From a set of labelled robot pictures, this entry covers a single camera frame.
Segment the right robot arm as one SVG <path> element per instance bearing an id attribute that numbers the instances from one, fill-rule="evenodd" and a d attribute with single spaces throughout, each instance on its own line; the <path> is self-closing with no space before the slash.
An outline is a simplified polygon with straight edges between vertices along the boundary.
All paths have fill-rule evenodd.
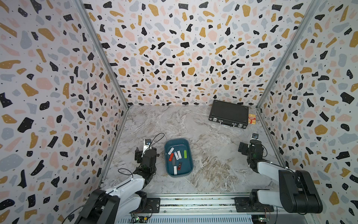
<path id="1" fill-rule="evenodd" d="M 248 144 L 241 142 L 238 152 L 247 156 L 248 166 L 254 172 L 269 177 L 279 187 L 278 191 L 253 189 L 248 200 L 240 207 L 248 206 L 252 211 L 273 211 L 277 207 L 301 215 L 320 214 L 323 211 L 323 203 L 309 172 L 291 170 L 266 160 L 264 146 L 255 138 Z"/>

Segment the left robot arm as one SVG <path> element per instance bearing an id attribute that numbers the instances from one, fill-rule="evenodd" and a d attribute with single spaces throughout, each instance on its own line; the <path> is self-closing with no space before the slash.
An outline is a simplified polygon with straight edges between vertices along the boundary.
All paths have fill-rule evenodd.
<path id="1" fill-rule="evenodd" d="M 133 211 L 146 209 L 147 195 L 142 191 L 156 174 L 157 149 L 147 146 L 135 150 L 139 166 L 122 183 L 107 190 L 96 189 L 79 213 L 76 224 L 115 224 Z"/>

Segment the white usb flash drive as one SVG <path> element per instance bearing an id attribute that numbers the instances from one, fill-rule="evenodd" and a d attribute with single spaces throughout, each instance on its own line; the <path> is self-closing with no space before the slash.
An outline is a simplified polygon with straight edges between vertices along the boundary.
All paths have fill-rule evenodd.
<path id="1" fill-rule="evenodd" d="M 169 152 L 168 152 L 168 155 L 171 155 L 174 151 L 174 147 L 170 148 Z"/>

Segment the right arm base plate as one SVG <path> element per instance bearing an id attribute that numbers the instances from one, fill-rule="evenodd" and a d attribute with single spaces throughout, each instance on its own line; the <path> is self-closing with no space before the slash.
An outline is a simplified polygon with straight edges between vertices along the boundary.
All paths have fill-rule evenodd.
<path id="1" fill-rule="evenodd" d="M 236 212 L 274 212 L 272 205 L 262 204 L 249 197 L 235 197 L 234 204 Z"/>

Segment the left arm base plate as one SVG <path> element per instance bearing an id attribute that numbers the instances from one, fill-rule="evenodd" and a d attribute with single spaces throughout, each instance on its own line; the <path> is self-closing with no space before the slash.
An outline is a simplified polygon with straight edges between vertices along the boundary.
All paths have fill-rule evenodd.
<path id="1" fill-rule="evenodd" d="M 160 201 L 159 197 L 150 197 L 142 199 L 139 207 L 132 211 L 132 213 L 150 213 L 156 214 L 160 211 Z"/>

